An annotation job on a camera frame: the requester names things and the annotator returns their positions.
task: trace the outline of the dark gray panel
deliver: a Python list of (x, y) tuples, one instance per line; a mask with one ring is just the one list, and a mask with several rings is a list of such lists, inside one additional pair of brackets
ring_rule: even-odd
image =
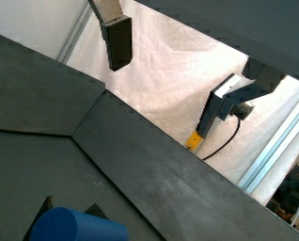
[(75, 141), (167, 240), (299, 240), (299, 233), (112, 94)]
[(0, 129), (71, 135), (104, 84), (0, 36)]
[(299, 1), (136, 1), (299, 79)]
[(49, 195), (77, 211), (96, 203), (131, 241), (160, 240), (69, 138), (0, 133), (0, 241), (23, 240)]

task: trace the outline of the blue cylinder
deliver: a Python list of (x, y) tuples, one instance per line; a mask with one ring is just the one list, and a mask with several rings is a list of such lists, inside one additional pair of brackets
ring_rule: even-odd
[(128, 241), (128, 232), (111, 220), (56, 207), (36, 221), (31, 241)]

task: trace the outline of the metal frame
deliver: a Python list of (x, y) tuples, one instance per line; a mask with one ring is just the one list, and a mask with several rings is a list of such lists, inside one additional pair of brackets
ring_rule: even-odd
[(294, 107), (283, 125), (275, 133), (271, 141), (259, 154), (255, 162), (250, 166), (238, 187), (243, 189), (247, 194), (251, 194), (263, 181), (270, 169), (276, 163), (282, 153), (288, 144), (299, 133), (299, 103)]
[(76, 45), (76, 42), (80, 38), (80, 35), (83, 33), (83, 30), (84, 30), (84, 27), (85, 27), (85, 24), (88, 23), (88, 20), (92, 16), (92, 8), (91, 8), (91, 5), (88, 3), (88, 1), (85, 1), (85, 5), (84, 5), (84, 8), (81, 10), (81, 13), (76, 19), (76, 22), (75, 22), (75, 26), (73, 26), (73, 29), (71, 31), (71, 34), (65, 40), (65, 43), (63, 45), (63, 48), (57, 54), (57, 57), (56, 57), (56, 60), (64, 64), (67, 64), (68, 60), (69, 60), (69, 57), (71, 57), (71, 54), (73, 52), (73, 49), (75, 49), (75, 45)]

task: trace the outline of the white sheet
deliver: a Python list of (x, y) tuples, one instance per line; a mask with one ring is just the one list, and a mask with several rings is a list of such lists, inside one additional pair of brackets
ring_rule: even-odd
[[(197, 125), (209, 90), (232, 72), (240, 74), (247, 56), (135, 1), (120, 3), (133, 19), (132, 63), (117, 72), (109, 70), (93, 15), (68, 65), (104, 81), (107, 89), (183, 144)], [(271, 95), (254, 101), (256, 108), (239, 135), (207, 161), (232, 183), (244, 175), (298, 101), (299, 82), (291, 77)], [(224, 144), (235, 127), (235, 118), (228, 118), (204, 141), (200, 158)], [(298, 153), (298, 148), (288, 153), (287, 166)], [(267, 181), (278, 186), (276, 177)], [(266, 203), (271, 193), (262, 196), (254, 197)]]

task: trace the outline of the dark gray table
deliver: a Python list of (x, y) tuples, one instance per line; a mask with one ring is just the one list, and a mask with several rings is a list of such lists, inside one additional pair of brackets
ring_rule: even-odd
[(284, 221), (103, 90), (100, 81), (0, 37), (0, 240), (21, 240), (53, 195), (56, 206), (79, 211), (96, 202), (125, 224), (131, 241), (299, 241)]

